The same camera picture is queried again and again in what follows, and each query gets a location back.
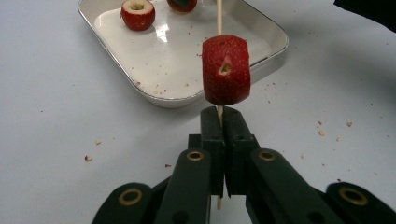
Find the crumb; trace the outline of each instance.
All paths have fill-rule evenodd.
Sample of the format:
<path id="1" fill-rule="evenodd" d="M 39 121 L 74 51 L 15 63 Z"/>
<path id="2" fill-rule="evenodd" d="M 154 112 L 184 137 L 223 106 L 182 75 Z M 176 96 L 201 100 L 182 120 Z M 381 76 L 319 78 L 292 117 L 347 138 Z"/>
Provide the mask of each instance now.
<path id="1" fill-rule="evenodd" d="M 90 157 L 90 156 L 85 156 L 85 161 L 92 161 L 92 157 Z"/>

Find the strawberry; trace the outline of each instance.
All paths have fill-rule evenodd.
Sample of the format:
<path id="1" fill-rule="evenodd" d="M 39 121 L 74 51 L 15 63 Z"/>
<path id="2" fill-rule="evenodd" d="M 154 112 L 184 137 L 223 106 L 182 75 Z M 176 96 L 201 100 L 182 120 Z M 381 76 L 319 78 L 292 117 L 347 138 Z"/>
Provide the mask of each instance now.
<path id="1" fill-rule="evenodd" d="M 128 0 L 122 3 L 121 16 L 134 31 L 147 30 L 155 20 L 155 8 L 149 0 Z"/>
<path id="2" fill-rule="evenodd" d="M 235 35 L 207 39 L 202 50 L 205 98 L 214 105 L 233 105 L 250 94 L 248 43 Z"/>
<path id="3" fill-rule="evenodd" d="M 195 7 L 197 6 L 197 0 L 189 0 L 189 2 L 186 4 L 186 6 L 182 6 L 179 2 L 185 2 L 187 0 L 166 0 L 168 3 L 169 7 L 172 8 L 174 11 L 177 12 L 191 12 Z"/>

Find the tabletop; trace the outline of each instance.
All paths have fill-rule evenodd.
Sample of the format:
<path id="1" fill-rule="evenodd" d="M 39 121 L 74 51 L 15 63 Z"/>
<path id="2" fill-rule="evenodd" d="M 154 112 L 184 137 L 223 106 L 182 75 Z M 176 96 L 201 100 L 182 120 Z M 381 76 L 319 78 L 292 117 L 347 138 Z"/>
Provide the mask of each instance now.
<path id="1" fill-rule="evenodd" d="M 289 45 L 232 108 L 312 187 L 350 182 L 396 210 L 396 35 L 332 1 L 248 2 Z M 118 186 L 171 175 L 211 106 L 148 102 L 77 5 L 0 3 L 1 223 L 92 222 Z M 213 207 L 211 222 L 249 223 L 244 197 Z"/>

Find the tray rim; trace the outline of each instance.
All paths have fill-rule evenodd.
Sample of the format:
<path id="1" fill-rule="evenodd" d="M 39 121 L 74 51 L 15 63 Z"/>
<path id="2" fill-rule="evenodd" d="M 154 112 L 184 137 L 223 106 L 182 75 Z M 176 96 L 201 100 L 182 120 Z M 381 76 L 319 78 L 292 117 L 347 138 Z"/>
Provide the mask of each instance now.
<path id="1" fill-rule="evenodd" d="M 180 98 L 162 98 L 162 97 L 157 97 L 151 94 L 148 94 L 147 92 L 139 89 L 134 82 L 132 81 L 132 79 L 129 77 L 128 73 L 126 72 L 126 70 L 122 67 L 122 65 L 120 64 L 119 60 L 117 59 L 117 57 L 107 48 L 105 41 L 101 38 L 101 36 L 99 36 L 99 34 L 95 31 L 94 29 L 94 24 L 91 23 L 88 18 L 86 17 L 85 13 L 82 11 L 81 5 L 87 0 L 79 0 L 78 1 L 78 13 L 80 14 L 80 16 L 84 19 L 85 22 L 88 23 L 88 25 L 91 28 L 91 31 L 94 33 L 96 39 L 99 41 L 99 43 L 101 44 L 102 48 L 105 49 L 105 51 L 110 55 L 110 58 L 116 63 L 117 67 L 122 71 L 122 73 L 125 75 L 125 77 L 128 79 L 128 81 L 131 83 L 131 85 L 134 87 L 135 90 L 137 90 L 140 94 L 142 94 L 148 101 L 150 101 L 151 103 L 157 105 L 157 106 L 161 106 L 161 107 L 166 107 L 166 108 L 177 108 L 177 107 L 182 107 L 185 105 L 189 105 L 192 102 L 198 100 L 201 95 L 204 95 L 204 90 L 199 90 L 198 92 L 196 92 L 193 95 L 190 95 L 188 97 L 180 97 Z M 282 49 L 274 52 L 273 54 L 262 58 L 261 60 L 253 63 L 250 65 L 250 72 L 252 72 L 256 67 L 258 67 L 258 65 L 262 65 L 263 63 L 268 62 L 270 59 L 275 58 L 275 56 L 281 54 L 282 52 L 284 52 L 286 50 L 286 48 L 289 46 L 289 37 L 286 34 L 285 30 L 279 25 L 277 24 L 275 21 L 273 21 L 271 18 L 267 17 L 266 15 L 264 15 L 263 13 L 261 13 L 257 8 L 255 8 L 254 6 L 252 6 L 250 3 L 244 1 L 244 0 L 236 0 L 236 1 L 241 1 L 244 2 L 245 4 L 247 4 L 249 7 L 251 7 L 252 9 L 254 9 L 257 13 L 259 13 L 261 16 L 265 17 L 268 21 L 272 22 L 274 25 L 277 26 L 278 29 L 280 29 L 280 31 L 282 31 L 284 38 L 285 38 L 285 45 L 283 46 Z"/>

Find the white tray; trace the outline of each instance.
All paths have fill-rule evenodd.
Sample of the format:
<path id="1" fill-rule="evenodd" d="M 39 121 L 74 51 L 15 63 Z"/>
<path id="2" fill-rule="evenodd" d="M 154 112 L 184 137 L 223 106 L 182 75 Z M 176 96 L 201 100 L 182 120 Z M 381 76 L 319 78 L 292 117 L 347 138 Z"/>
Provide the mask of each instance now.
<path id="1" fill-rule="evenodd" d="M 179 14 L 166 0 L 152 1 L 155 22 L 134 32 L 120 17 L 123 1 L 81 0 L 78 11 L 132 85 L 162 107 L 181 107 L 202 97 L 202 43 L 217 34 L 216 2 L 198 1 L 193 12 Z M 246 39 L 252 70 L 285 50 L 289 41 L 276 23 L 241 0 L 223 1 L 223 33 Z"/>

